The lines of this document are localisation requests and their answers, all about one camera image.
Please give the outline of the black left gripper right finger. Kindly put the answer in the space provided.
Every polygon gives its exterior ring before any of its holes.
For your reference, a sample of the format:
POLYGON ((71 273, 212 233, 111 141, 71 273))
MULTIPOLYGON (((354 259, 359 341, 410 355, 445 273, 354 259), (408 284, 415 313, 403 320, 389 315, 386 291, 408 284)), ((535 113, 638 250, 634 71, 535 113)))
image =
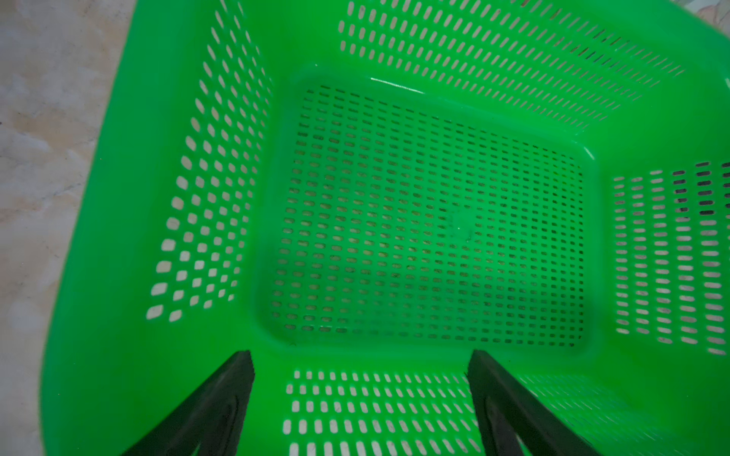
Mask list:
POLYGON ((487 455, 596 455, 486 351, 471 355, 467 378, 487 455))

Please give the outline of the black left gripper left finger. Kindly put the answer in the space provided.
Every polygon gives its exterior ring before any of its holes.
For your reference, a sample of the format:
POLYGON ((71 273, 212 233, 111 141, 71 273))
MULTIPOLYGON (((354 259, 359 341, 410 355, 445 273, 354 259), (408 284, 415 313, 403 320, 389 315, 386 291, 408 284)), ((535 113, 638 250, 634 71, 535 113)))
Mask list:
POLYGON ((127 455, 235 455, 255 380, 250 351, 237 351, 127 455))

